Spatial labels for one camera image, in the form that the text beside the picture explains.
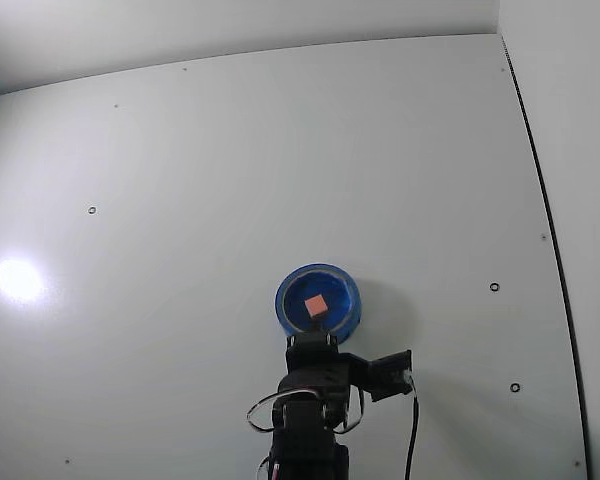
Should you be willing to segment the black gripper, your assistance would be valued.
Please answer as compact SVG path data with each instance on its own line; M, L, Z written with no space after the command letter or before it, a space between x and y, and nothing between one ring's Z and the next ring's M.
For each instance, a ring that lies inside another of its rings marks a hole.
M311 318L308 332L287 339L284 388L344 389L351 386L349 359L325 333L324 319Z

